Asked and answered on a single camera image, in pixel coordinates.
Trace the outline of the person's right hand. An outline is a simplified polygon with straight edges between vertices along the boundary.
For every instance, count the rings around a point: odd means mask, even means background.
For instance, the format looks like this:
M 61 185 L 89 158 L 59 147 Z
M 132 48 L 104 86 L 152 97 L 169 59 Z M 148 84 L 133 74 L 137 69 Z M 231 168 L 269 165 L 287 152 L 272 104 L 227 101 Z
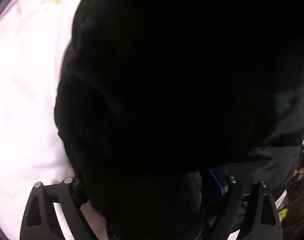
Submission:
M 295 169 L 293 178 L 295 180 L 302 180 L 304 178 L 304 166 L 300 166 Z

